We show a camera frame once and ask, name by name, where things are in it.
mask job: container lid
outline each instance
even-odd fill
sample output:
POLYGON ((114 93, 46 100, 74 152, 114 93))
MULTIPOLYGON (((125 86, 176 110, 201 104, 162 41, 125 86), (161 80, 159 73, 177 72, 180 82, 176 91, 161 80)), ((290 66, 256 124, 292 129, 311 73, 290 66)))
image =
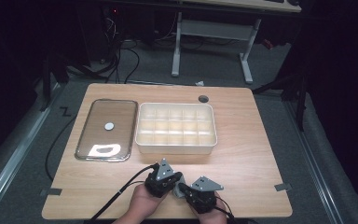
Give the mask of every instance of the container lid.
POLYGON ((125 161, 130 157, 138 104, 100 99, 92 103, 75 156, 87 161, 125 161))

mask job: wooden table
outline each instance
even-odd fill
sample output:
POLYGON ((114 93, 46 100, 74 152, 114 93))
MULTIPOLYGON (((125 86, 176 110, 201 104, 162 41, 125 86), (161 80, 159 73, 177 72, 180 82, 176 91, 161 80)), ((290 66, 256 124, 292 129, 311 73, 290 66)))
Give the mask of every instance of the wooden table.
MULTIPOLYGON (((251 90, 245 88, 91 84, 80 107, 75 126, 62 155, 53 189, 60 195, 47 197, 42 215, 46 219, 88 219, 97 213, 137 172, 165 158, 182 172, 187 184, 205 175, 223 185, 219 191, 235 217, 289 217, 292 207, 284 190, 274 186, 282 178, 251 90), (97 99, 133 100, 141 103, 199 103, 209 97, 213 107, 217 145, 210 155, 141 154, 135 143, 124 162, 79 161, 76 144, 97 99)), ((149 172, 136 180, 145 180, 149 172)), ((133 186, 100 216, 120 217, 128 208, 133 186)), ((193 218, 186 200, 171 193, 151 218, 193 218)))

